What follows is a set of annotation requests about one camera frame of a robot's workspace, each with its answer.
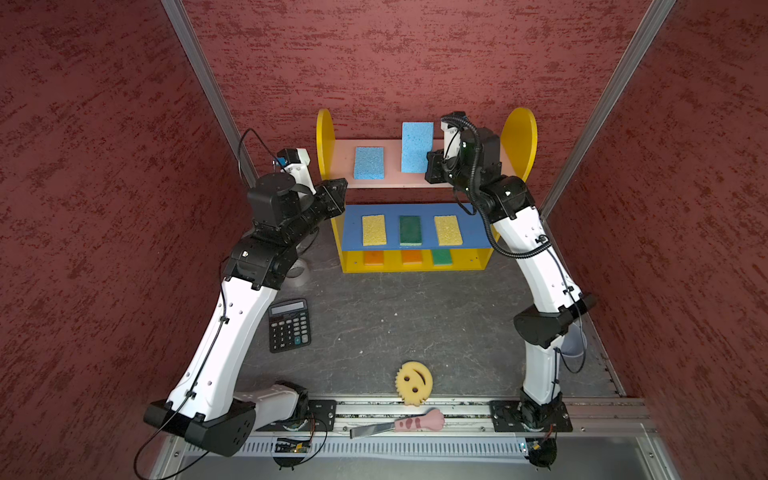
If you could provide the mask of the black calculator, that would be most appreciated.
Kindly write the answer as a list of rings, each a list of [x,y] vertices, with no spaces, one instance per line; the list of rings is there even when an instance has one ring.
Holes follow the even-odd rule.
[[[309,346],[312,341],[306,299],[273,303],[268,309],[268,340],[271,353]]]

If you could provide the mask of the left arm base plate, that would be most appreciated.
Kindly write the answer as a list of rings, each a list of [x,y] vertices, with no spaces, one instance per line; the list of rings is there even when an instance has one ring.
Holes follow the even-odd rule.
[[[330,432],[334,429],[337,406],[336,400],[309,400],[307,412],[302,418],[283,421],[277,428],[285,432],[311,432],[317,428],[321,433]]]

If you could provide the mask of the blue sponge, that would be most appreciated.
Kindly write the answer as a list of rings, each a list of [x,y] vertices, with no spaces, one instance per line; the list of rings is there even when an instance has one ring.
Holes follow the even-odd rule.
[[[427,154],[433,146],[434,124],[431,122],[403,122],[401,144],[401,172],[408,174],[427,171]]]
[[[356,147],[353,176],[355,180],[383,180],[385,178],[384,148]]]

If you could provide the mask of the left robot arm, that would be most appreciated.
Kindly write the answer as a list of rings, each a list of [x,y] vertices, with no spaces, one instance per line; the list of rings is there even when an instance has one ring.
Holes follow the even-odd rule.
[[[254,400],[239,400],[235,384],[260,321],[299,258],[299,244],[344,212],[347,187],[344,178],[308,186],[284,172],[256,181],[247,193],[252,228],[224,263],[209,325],[168,398],[147,407],[146,424],[232,456],[253,430],[294,417],[297,390],[278,384]]]

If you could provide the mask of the grey mug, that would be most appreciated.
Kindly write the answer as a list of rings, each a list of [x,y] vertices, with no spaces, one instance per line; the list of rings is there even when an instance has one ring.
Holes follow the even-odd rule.
[[[575,322],[569,326],[568,332],[564,336],[561,353],[565,358],[581,358],[585,354],[587,345],[583,323],[581,321]]]

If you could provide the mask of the orange sponge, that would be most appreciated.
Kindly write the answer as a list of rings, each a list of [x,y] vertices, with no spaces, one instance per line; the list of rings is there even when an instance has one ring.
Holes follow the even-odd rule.
[[[421,250],[402,250],[401,261],[403,265],[422,265],[423,255]]]
[[[365,266],[383,266],[385,257],[383,251],[364,251],[363,261]]]

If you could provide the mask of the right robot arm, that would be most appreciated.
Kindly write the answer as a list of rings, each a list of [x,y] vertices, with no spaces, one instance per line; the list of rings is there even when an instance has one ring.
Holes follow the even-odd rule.
[[[444,146],[427,153],[425,179],[464,192],[492,249],[524,275],[533,304],[513,318],[525,342],[525,376],[511,418],[525,430],[547,431],[563,414],[562,346],[593,298],[566,273],[525,181],[502,173],[500,138],[458,118],[441,128]]]

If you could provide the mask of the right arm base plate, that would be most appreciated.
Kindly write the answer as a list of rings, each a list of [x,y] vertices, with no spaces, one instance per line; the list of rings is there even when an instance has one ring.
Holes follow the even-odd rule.
[[[565,404],[555,399],[546,405],[530,400],[493,400],[490,418],[497,433],[570,433],[573,425]]]

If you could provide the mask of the yellow shelf with coloured boards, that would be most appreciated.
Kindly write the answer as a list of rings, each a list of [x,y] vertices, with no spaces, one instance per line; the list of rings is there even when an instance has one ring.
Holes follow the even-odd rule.
[[[493,253],[537,267],[552,242],[525,183],[535,158],[537,126],[518,108],[503,133],[475,126],[461,111],[441,119],[444,143],[426,146],[424,123],[402,140],[341,141],[330,112],[317,120],[323,177],[350,173],[352,186],[450,187],[450,203],[348,204],[331,222],[343,272],[483,270]]]

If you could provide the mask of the orange sponge front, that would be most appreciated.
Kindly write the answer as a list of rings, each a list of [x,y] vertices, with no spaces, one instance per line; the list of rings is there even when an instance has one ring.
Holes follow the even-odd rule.
[[[422,265],[423,255],[421,250],[402,250],[401,261],[403,265]]]

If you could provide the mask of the pink handled scraper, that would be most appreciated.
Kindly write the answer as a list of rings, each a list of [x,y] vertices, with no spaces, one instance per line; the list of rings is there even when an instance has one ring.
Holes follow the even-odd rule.
[[[386,432],[410,433],[420,431],[437,432],[445,426],[445,417],[438,409],[431,409],[418,416],[409,416],[388,423],[355,427],[349,431],[349,438],[354,440]]]

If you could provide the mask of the dark green sponge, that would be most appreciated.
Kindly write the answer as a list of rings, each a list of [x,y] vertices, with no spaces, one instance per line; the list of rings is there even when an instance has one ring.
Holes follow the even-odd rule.
[[[399,217],[399,244],[401,246],[421,246],[423,234],[421,217],[414,215]]]

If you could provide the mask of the light green sponge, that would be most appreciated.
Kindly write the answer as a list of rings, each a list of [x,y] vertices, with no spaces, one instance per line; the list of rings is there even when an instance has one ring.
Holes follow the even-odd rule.
[[[431,251],[432,262],[435,267],[451,266],[453,264],[449,249],[436,249]]]

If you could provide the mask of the yellow smiley face sponge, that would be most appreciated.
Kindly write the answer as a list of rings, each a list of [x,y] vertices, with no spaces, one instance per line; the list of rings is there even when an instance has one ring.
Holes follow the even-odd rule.
[[[395,388],[405,405],[423,405],[430,397],[433,386],[430,370],[416,361],[404,363],[395,378]]]

